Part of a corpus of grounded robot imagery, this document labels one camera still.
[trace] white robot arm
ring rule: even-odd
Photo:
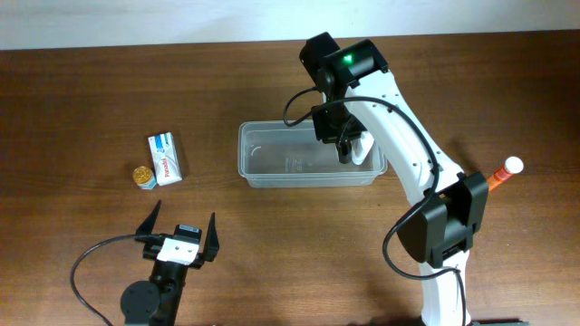
[[[469,324],[461,280],[465,280],[473,234],[481,226],[486,179],[480,173],[465,176],[437,146],[369,40],[341,50],[329,34],[320,34],[306,42],[300,59],[316,89],[324,94],[325,104],[292,123],[284,117],[286,124],[295,125],[312,115],[316,137],[334,142],[343,163],[361,164],[373,142],[377,143],[412,206],[385,238],[387,263],[403,276],[424,281],[421,318],[427,326]],[[405,273],[392,263],[386,250],[392,233],[420,263],[420,275]],[[430,278],[433,274],[440,276]]]

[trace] orange marker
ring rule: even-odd
[[[488,177],[489,192],[508,180],[511,176],[521,172],[524,169],[524,162],[516,157],[506,159],[503,167],[499,168],[493,176]]]

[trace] white cap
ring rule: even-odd
[[[524,162],[516,157],[507,158],[505,167],[507,172],[517,174],[524,169]]]

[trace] white wall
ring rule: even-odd
[[[578,0],[0,0],[0,49],[577,28]]]

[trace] brown tabletop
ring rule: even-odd
[[[580,324],[580,33],[372,39],[430,135],[468,173],[520,156],[489,196],[467,270],[475,320]],[[354,40],[341,40],[342,46]],[[304,41],[0,53],[0,324],[99,325],[68,283],[76,257],[133,233],[207,227],[221,250],[188,273],[178,325],[364,325],[416,318],[421,285],[382,258],[408,209],[392,170],[368,187],[254,189],[237,173],[241,123],[280,120],[310,87]],[[296,118],[320,102],[308,94]],[[172,131],[182,182],[140,190],[146,137]],[[91,255],[80,291],[122,324],[123,290],[152,262],[131,241]],[[396,264],[417,272],[398,240]]]

